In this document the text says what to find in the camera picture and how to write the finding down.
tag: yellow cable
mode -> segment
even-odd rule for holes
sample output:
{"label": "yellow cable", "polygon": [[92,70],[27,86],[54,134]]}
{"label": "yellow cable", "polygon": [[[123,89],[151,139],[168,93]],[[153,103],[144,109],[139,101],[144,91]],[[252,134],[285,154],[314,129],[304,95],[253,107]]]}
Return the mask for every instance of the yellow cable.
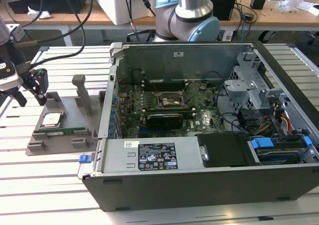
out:
{"label": "yellow cable", "polygon": [[283,120],[286,122],[286,124],[287,124],[287,131],[288,131],[288,133],[289,133],[289,124],[288,124],[287,119],[284,118],[284,117],[280,117],[280,119],[283,119]]}
{"label": "yellow cable", "polygon": [[271,125],[272,125],[272,123],[269,123],[269,124],[266,125],[264,128],[262,128],[260,131],[258,131],[258,132],[256,133],[256,135],[259,134],[259,133],[261,133],[261,132],[263,132],[263,131],[265,131],[265,130],[268,129]]}

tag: white box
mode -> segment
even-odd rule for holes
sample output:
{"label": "white box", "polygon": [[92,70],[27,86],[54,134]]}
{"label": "white box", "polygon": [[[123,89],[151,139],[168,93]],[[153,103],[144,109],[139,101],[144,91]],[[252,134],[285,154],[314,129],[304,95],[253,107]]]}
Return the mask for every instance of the white box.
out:
{"label": "white box", "polygon": [[[125,0],[96,0],[115,25],[130,22]],[[155,11],[156,0],[149,0]],[[153,14],[145,7],[142,0],[132,0],[132,18],[152,17]]]}
{"label": "white box", "polygon": [[315,4],[314,6],[309,8],[309,12],[311,12],[315,16],[318,16],[319,15],[319,4]]}

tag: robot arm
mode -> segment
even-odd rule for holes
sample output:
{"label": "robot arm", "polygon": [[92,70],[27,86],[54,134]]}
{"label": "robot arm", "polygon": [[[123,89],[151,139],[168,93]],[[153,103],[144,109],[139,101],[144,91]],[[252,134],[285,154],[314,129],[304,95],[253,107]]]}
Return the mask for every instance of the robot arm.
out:
{"label": "robot arm", "polygon": [[25,63],[23,54],[14,47],[10,35],[10,31],[0,17],[0,96],[13,97],[23,107],[26,104],[26,98],[19,91],[19,86],[23,86],[34,95],[40,105],[44,105],[46,103],[44,95],[48,88],[47,71],[45,69],[30,71],[30,64]]}
{"label": "robot arm", "polygon": [[220,24],[210,0],[157,0],[155,42],[215,41]]}

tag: motherboard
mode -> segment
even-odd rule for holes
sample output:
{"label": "motherboard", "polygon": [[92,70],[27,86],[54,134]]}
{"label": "motherboard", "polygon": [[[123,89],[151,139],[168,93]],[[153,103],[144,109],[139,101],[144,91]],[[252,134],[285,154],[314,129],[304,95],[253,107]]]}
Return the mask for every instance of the motherboard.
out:
{"label": "motherboard", "polygon": [[120,84],[123,138],[185,137],[224,132],[215,98],[219,86],[191,81],[182,85]]}

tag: power supply label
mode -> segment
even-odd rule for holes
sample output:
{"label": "power supply label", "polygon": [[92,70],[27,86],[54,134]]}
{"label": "power supply label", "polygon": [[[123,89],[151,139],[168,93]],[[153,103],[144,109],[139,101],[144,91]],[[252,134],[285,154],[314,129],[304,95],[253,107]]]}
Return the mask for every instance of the power supply label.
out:
{"label": "power supply label", "polygon": [[139,170],[177,169],[174,143],[139,144]]}

